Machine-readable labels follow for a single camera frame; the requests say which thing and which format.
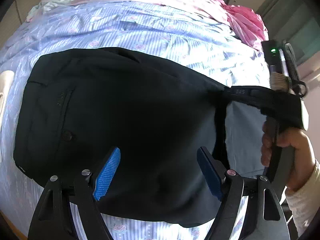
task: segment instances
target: pink blanket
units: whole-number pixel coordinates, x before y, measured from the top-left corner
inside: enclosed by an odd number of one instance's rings
[[[260,15],[243,6],[226,5],[223,0],[211,0],[210,17],[228,24],[244,44],[262,51],[261,41],[268,40],[268,31]]]

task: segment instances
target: human hand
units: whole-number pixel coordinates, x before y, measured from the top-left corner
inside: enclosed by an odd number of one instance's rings
[[[265,134],[262,136],[261,163],[268,167],[272,155],[272,138],[268,136],[266,123],[264,123],[262,130]],[[278,136],[276,145],[280,147],[291,145],[295,148],[294,166],[287,182],[287,187],[295,192],[308,181],[316,164],[310,140],[302,130],[289,128]]]

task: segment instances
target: blue gripper pad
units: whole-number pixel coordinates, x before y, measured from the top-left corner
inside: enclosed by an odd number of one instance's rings
[[[100,200],[103,197],[110,186],[110,183],[113,179],[116,169],[120,163],[120,149],[115,148],[111,153],[106,164],[101,169],[99,175],[96,179],[96,187],[93,192],[93,197],[96,201]]]
[[[219,201],[222,201],[224,194],[221,190],[221,179],[215,171],[212,163],[210,162],[210,157],[213,159],[211,155],[207,156],[201,148],[198,149],[197,161],[211,191],[211,194],[216,196]]]

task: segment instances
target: bed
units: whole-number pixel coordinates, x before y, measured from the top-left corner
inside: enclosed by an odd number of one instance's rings
[[[0,51],[0,72],[15,73],[0,135],[0,210],[28,234],[43,188],[15,166],[12,153],[24,87],[41,55],[72,48],[122,47],[172,60],[226,86],[268,87],[269,72],[260,45],[265,39],[267,30],[259,16],[223,0],[42,0]],[[257,112],[236,102],[227,108],[228,161],[247,177],[263,171],[260,140],[265,118]],[[239,237],[245,203],[244,198],[233,239]],[[78,235],[86,239],[77,207],[71,208]],[[117,240],[160,239],[160,231],[166,232],[161,239],[204,239],[212,224],[182,228],[103,217]]]

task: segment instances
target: silver bolt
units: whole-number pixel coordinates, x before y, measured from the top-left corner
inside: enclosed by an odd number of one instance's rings
[[[90,174],[90,170],[85,169],[85,170],[83,170],[83,171],[81,172],[81,174],[82,174],[83,176],[88,176],[88,175]]]
[[[53,175],[53,176],[50,178],[50,180],[51,180],[52,182],[56,181],[57,179],[58,179],[58,176],[57,176],[57,175]]]
[[[262,181],[268,181],[268,178],[267,178],[266,176],[263,176],[263,175],[260,176],[260,179],[261,179]]]
[[[227,170],[227,174],[229,176],[235,176],[236,175],[236,172],[234,170]]]

